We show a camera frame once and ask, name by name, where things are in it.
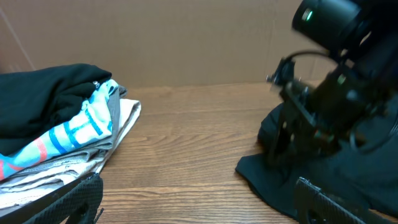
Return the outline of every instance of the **pink stripe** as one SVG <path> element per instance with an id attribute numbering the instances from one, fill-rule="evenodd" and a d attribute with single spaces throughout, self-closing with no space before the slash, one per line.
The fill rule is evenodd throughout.
<path id="1" fill-rule="evenodd" d="M 11 169 L 16 170 L 16 171 L 21 171 L 21 170 L 24 169 L 23 167 L 14 166 L 14 165 L 12 165 L 11 163 L 7 163 L 7 165 L 8 165 L 9 167 L 11 167 Z"/>
<path id="2" fill-rule="evenodd" d="M 40 159 L 38 162 L 35 163 L 35 165 L 36 165 L 36 164 L 43 162 L 47 158 L 47 149 L 45 148 L 44 142 L 40 137 L 37 138 L 34 142 L 36 143 L 37 147 L 39 148 L 39 152 L 40 152 Z"/>
<path id="3" fill-rule="evenodd" d="M 3 171 L 3 160 L 0 160 L 0 180 L 4 180 L 4 171 Z"/>

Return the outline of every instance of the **green light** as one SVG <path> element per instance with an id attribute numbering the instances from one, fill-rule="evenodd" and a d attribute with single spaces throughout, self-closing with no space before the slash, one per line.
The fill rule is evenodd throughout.
<path id="1" fill-rule="evenodd" d="M 312 11 L 310 11 L 310 12 L 308 13 L 306 21 L 309 21 L 310 18 L 311 18 L 311 16 L 312 16 Z"/>

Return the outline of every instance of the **wooden tabletop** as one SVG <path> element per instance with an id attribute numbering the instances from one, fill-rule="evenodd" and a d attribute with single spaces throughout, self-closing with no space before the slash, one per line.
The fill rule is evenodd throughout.
<path id="1" fill-rule="evenodd" d="M 280 103 L 265 83 L 129 89 L 142 113 L 101 173 L 99 223 L 292 223 L 234 168 Z"/>

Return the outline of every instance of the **black cloth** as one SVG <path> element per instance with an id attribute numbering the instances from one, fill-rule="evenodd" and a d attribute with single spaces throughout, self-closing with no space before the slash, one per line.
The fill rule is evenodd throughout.
<path id="1" fill-rule="evenodd" d="M 111 73 L 74 64 L 0 75 L 0 153 L 15 153 L 52 127 L 70 120 L 96 85 Z"/>
<path id="2" fill-rule="evenodd" d="M 389 115 L 374 118 L 359 126 L 369 143 L 383 138 L 394 124 L 398 98 L 391 100 Z M 264 119 L 259 131 L 266 150 L 277 131 L 279 105 Z M 272 208 L 297 219 L 293 206 L 293 191 L 299 177 L 309 179 L 327 192 L 354 205 L 379 210 L 398 217 L 398 137 L 370 154 L 358 154 L 343 143 L 343 150 L 334 156 L 308 161 L 299 166 L 271 169 L 265 164 L 265 155 L 241 158 L 236 171 L 248 182 L 251 190 Z"/>

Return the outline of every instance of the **white folded fabric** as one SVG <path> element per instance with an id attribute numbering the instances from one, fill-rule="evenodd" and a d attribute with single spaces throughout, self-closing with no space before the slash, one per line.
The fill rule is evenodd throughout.
<path id="1" fill-rule="evenodd" d="M 5 209 L 12 210 L 15 206 L 37 200 L 88 172 L 101 172 L 106 161 L 137 121 L 141 112 L 141 104 L 136 100 L 121 99 L 120 109 L 119 133 L 111 150 L 99 150 L 87 162 L 71 164 L 60 162 L 59 166 L 53 166 L 42 172 L 8 178 L 7 181 L 0 184 L 0 213 L 2 213 L 2 209 L 5 213 Z"/>

